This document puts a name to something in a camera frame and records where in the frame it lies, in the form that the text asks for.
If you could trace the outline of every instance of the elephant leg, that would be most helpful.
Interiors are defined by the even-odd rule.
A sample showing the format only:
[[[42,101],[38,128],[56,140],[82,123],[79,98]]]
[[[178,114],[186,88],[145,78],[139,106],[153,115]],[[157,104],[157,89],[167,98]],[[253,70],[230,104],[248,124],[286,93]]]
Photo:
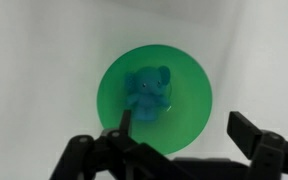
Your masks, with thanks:
[[[146,109],[146,120],[155,121],[157,119],[156,107],[151,107]]]
[[[135,119],[137,120],[146,120],[147,117],[146,117],[146,110],[144,107],[141,107],[141,106],[137,106],[135,107],[134,109],[134,116],[133,116]]]

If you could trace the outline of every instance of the white backdrop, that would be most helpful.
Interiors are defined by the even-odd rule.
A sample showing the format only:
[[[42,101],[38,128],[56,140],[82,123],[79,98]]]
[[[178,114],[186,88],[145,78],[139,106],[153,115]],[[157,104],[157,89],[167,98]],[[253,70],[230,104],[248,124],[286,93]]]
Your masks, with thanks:
[[[48,179],[71,137],[98,137],[101,77],[148,44],[192,55],[213,88],[206,128],[169,158],[248,163],[231,110],[288,140],[286,0],[0,0],[0,180]]]

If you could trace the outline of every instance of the blue elephant toy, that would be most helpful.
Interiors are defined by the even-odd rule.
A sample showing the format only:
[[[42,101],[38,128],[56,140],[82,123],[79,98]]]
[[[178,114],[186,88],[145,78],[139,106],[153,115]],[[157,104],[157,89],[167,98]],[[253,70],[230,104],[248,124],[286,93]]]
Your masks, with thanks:
[[[143,67],[136,73],[126,74],[126,104],[134,107],[134,119],[154,121],[158,107],[170,106],[170,101],[164,96],[170,78],[171,72],[166,66]]]

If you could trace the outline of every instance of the green plate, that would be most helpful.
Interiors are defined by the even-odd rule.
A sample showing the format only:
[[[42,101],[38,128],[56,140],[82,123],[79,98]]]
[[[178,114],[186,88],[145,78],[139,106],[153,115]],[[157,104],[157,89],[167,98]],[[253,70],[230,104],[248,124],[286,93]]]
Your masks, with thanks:
[[[176,152],[204,129],[212,108],[212,90],[203,68],[191,56],[165,45],[136,48],[118,58],[105,73],[97,95],[97,108],[104,128],[116,128],[126,108],[124,78],[145,66],[167,66],[171,81],[166,92],[171,107],[153,122],[132,121],[132,138],[162,154]]]

